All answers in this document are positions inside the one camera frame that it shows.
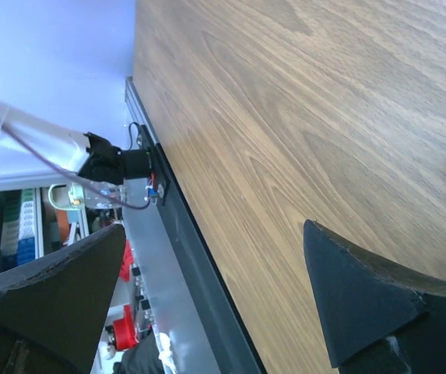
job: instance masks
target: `white wall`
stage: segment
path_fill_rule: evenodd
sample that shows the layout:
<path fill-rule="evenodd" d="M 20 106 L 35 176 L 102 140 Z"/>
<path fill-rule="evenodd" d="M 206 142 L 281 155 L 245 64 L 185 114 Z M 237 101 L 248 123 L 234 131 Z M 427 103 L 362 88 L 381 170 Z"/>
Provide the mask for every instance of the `white wall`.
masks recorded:
<path fill-rule="evenodd" d="M 125 146 L 134 22 L 135 0 L 0 0 L 0 99 Z M 52 176 L 0 149 L 0 181 L 38 175 Z"/>

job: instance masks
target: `red component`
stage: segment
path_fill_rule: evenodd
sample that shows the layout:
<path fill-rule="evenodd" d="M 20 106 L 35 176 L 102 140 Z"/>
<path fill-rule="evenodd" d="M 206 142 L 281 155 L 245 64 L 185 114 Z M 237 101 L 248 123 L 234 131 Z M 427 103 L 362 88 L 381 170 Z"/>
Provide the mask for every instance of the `red component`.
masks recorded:
<path fill-rule="evenodd" d="M 132 319 L 130 305 L 124 305 L 124 318 L 118 319 L 112 323 L 115 333 L 115 347 L 118 351 L 133 348 L 137 345 L 135 324 Z"/>
<path fill-rule="evenodd" d="M 129 282 L 129 267 L 133 262 L 134 259 L 132 258 L 131 245 L 129 244 L 129 240 L 126 239 L 126 248 L 124 250 L 124 257 L 122 257 L 121 271 L 119 271 L 119 277 L 121 277 L 124 282 Z"/>

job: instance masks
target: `wire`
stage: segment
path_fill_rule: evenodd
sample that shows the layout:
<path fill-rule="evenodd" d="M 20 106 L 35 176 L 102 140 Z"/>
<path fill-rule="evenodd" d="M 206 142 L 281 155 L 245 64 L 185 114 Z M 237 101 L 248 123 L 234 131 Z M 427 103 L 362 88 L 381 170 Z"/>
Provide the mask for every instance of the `wire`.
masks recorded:
<path fill-rule="evenodd" d="M 120 199 L 117 199 L 113 196 L 107 196 L 103 194 L 99 189 L 94 188 L 88 181 L 85 181 L 84 179 L 78 177 L 77 175 L 74 175 L 59 166 L 53 164 L 51 161 L 49 161 L 47 158 L 45 158 L 43 155 L 41 155 L 39 152 L 37 152 L 30 144 L 28 144 L 24 139 L 22 139 L 20 136 L 15 134 L 15 132 L 12 131 L 11 125 L 9 122 L 5 122 L 4 125 L 1 127 L 2 131 L 10 136 L 12 139 L 14 139 L 20 146 L 24 147 L 26 150 L 31 152 L 35 158 L 37 158 L 39 161 L 41 161 L 43 164 L 47 165 L 49 168 L 51 168 L 53 171 L 59 173 L 62 177 L 68 179 L 70 182 L 77 183 L 79 185 L 82 185 L 84 189 L 87 189 L 98 196 L 102 196 L 111 203 L 116 203 L 119 206 L 123 206 L 129 209 L 133 210 L 144 210 L 149 207 L 150 205 L 150 198 L 147 199 L 146 204 L 142 206 L 136 206 L 129 203 L 125 203 L 123 201 L 120 201 Z"/>
<path fill-rule="evenodd" d="M 138 131 L 138 135 L 137 135 L 137 137 L 139 136 L 139 134 L 140 134 L 140 132 L 141 132 L 141 130 L 140 130 L 140 128 L 139 128 L 139 123 L 138 122 L 131 122 L 130 124 L 129 124 L 129 126 L 128 126 L 128 132 L 129 132 L 129 148 L 128 148 L 128 150 L 132 150 L 132 144 L 133 144 L 133 141 L 132 141 L 132 133 L 131 133 L 131 127 L 132 126 L 136 126 L 136 130 Z"/>

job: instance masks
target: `wooden table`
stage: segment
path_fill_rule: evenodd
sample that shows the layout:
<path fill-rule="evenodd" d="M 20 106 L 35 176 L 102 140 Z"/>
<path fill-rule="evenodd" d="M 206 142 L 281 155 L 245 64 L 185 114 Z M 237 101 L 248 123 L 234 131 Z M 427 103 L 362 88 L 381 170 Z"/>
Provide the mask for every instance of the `wooden table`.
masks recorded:
<path fill-rule="evenodd" d="M 306 218 L 446 279 L 446 0 L 138 0 L 134 82 L 269 372 L 328 372 Z"/>

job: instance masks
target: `screw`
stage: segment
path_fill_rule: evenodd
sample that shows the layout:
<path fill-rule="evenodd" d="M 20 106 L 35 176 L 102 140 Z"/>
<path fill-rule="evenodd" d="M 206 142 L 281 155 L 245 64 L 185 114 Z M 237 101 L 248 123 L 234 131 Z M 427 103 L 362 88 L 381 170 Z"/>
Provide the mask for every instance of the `screw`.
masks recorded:
<path fill-rule="evenodd" d="M 157 186 L 157 193 L 159 194 L 159 197 L 163 199 L 163 186 L 159 183 Z"/>

